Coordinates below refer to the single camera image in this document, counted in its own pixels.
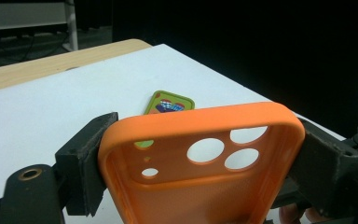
white tabletop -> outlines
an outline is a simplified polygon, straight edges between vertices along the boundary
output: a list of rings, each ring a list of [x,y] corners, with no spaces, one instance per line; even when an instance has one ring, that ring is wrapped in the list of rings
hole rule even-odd
[[[0,198],[11,174],[53,165],[55,152],[93,118],[143,114],[158,90],[189,97],[196,108],[269,101],[166,45],[2,89]],[[122,223],[108,190],[95,217],[64,214],[66,223]],[[269,216],[279,223],[275,211]]]

wooden edge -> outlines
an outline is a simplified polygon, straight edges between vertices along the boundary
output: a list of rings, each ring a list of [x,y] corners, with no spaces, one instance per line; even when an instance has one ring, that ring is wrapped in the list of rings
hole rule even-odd
[[[2,66],[0,67],[0,89],[151,47],[142,40],[128,39],[25,63]]]

